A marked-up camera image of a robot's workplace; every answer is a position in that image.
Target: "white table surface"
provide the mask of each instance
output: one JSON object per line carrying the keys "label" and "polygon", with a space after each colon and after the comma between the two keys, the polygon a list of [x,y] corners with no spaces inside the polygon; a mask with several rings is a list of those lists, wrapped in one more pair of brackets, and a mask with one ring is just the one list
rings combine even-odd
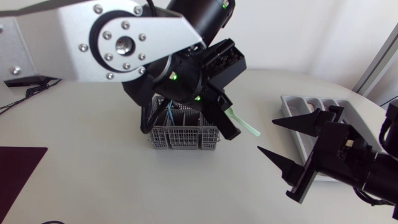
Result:
{"label": "white table surface", "polygon": [[[1,86],[1,105],[24,90]],[[384,110],[341,86],[281,71],[248,70],[226,92],[262,135],[241,128],[215,151],[154,150],[120,83],[61,82],[9,110],[0,116],[1,145],[49,150],[4,223],[395,223],[393,207],[372,207],[339,182],[315,182],[299,205],[257,149],[301,161],[290,132],[271,123],[282,117],[282,94],[348,99],[375,135]]]}

